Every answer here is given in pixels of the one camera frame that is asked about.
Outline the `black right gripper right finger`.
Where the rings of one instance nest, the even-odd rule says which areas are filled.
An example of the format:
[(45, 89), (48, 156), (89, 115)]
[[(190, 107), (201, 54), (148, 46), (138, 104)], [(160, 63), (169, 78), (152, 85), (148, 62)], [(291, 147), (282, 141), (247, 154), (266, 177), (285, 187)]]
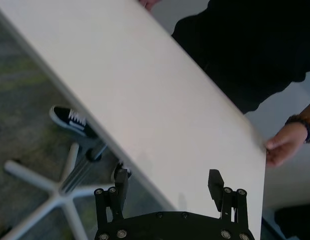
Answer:
[(232, 190), (224, 186), (224, 180), (217, 169), (210, 169), (208, 189), (219, 218), (211, 218), (209, 227), (215, 237), (248, 237), (247, 192), (244, 189)]

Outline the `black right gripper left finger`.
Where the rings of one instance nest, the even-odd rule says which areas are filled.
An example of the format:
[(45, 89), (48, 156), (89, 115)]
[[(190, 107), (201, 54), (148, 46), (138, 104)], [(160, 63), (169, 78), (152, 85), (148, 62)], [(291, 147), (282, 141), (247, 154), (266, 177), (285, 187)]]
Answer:
[(114, 186), (107, 190), (94, 191), (97, 237), (115, 236), (116, 228), (124, 220), (123, 208), (128, 191), (128, 170), (120, 169), (115, 177)]

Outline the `person's left hand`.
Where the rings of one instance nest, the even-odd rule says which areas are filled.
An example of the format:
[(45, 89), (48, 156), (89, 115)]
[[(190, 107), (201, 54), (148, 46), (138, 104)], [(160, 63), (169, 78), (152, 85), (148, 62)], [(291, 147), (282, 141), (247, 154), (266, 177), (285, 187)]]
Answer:
[(304, 144), (308, 132), (306, 127), (298, 122), (285, 125), (275, 136), (266, 143), (266, 164), (278, 167), (291, 159)]

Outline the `person's right hand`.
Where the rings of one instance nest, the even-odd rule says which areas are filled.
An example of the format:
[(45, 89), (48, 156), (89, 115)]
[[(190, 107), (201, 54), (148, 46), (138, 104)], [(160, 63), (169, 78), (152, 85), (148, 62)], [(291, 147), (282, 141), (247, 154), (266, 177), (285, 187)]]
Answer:
[(148, 11), (151, 11), (151, 9), (161, 0), (139, 0), (138, 2)]

